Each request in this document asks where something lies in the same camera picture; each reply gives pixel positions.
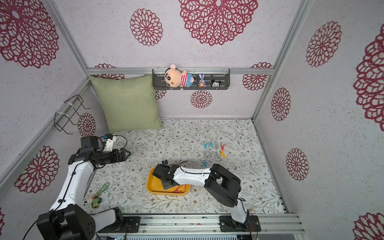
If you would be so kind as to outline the yellow plastic storage box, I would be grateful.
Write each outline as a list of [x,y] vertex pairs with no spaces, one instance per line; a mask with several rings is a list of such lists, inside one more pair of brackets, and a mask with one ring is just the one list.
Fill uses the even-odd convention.
[[154,177],[152,175],[153,171],[154,171],[155,168],[152,168],[150,173],[149,173],[149,177],[148,177],[148,180],[147,180],[147,190],[149,193],[151,194],[154,194],[154,195],[167,195],[167,196],[184,196],[186,195],[187,193],[184,193],[184,194],[174,194],[173,191],[179,187],[179,186],[175,186],[175,187],[172,187],[168,190],[165,190],[163,188],[163,185],[162,185],[162,182],[161,180],[159,180],[158,178]]

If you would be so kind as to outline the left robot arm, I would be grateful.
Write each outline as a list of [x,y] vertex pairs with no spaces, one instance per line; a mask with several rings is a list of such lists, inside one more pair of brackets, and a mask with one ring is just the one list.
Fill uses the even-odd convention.
[[115,149],[116,136],[81,138],[81,148],[71,155],[68,175],[50,210],[38,217],[34,225],[45,240],[92,240],[101,230],[118,232],[125,228],[124,217],[117,207],[96,215],[88,214],[83,200],[98,169],[125,162],[131,152]]

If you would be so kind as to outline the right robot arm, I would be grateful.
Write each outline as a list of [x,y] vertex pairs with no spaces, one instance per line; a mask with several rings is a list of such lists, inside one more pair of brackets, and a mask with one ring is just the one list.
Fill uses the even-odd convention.
[[219,217],[221,232],[261,231],[259,218],[245,208],[241,180],[223,166],[213,164],[206,169],[189,169],[163,161],[154,168],[152,176],[161,181],[165,190],[182,185],[203,187],[217,202],[230,208],[230,216]]

